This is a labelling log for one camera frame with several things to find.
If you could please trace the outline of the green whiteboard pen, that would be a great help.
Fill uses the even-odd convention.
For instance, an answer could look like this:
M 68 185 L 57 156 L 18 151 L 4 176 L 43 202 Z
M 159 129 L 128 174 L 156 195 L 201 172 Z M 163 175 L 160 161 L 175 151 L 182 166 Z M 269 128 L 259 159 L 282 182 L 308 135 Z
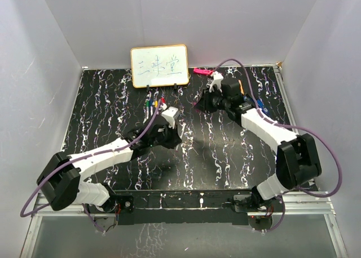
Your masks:
M 149 117 L 150 117 L 150 111 L 149 111 L 149 109 L 150 109 L 150 106 L 147 106 L 147 105 L 146 105 L 146 120 L 148 120 Z

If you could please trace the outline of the blue stapler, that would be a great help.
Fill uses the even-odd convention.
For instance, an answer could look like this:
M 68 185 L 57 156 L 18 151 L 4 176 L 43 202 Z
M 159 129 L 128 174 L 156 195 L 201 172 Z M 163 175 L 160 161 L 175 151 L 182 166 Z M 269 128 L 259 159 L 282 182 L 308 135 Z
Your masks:
M 244 100 L 245 101 L 252 101 L 254 102 L 254 100 L 249 96 L 249 95 L 245 95 L 244 96 Z M 268 109 L 264 106 L 263 102 L 261 99 L 256 99 L 258 107 L 261 109 L 261 111 L 265 114 L 268 115 Z

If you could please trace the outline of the small yellow-framed whiteboard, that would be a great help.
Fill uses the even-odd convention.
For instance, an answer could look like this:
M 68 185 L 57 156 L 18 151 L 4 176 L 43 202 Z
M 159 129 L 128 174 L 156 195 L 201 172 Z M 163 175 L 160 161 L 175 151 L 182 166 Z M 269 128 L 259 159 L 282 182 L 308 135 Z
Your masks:
M 136 47 L 130 50 L 130 59 L 135 88 L 189 83 L 186 45 Z

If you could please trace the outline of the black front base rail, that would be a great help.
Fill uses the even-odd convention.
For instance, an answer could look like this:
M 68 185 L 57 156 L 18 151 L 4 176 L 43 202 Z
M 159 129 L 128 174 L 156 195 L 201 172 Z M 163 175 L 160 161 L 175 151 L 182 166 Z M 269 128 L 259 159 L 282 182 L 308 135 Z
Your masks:
M 265 210 L 247 203 L 250 190 L 119 190 L 111 195 L 114 204 L 100 211 L 86 208 L 97 217 L 114 217 L 118 225 L 147 223 L 232 223 L 247 225 L 252 216 Z

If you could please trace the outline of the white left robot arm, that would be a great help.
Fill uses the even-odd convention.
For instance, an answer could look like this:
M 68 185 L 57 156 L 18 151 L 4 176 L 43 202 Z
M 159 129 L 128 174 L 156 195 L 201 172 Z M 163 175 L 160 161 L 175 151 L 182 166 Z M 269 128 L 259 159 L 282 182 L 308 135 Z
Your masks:
M 88 152 L 54 154 L 37 179 L 50 207 L 60 211 L 72 204 L 89 204 L 103 212 L 113 211 L 118 201 L 111 187 L 85 180 L 116 164 L 137 159 L 155 146 L 174 149 L 182 142 L 174 117 L 156 115 L 146 122 L 146 126 L 131 129 L 125 138 Z

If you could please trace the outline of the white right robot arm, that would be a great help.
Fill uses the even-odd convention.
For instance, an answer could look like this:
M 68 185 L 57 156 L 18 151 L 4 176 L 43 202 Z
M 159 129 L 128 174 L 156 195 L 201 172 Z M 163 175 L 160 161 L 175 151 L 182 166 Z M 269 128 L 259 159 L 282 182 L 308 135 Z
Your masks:
M 278 126 L 243 95 L 239 82 L 212 83 L 202 91 L 195 107 L 204 113 L 226 112 L 230 120 L 254 133 L 276 153 L 275 173 L 253 187 L 251 196 L 245 200 L 256 210 L 266 210 L 273 198 L 321 175 L 314 138 Z

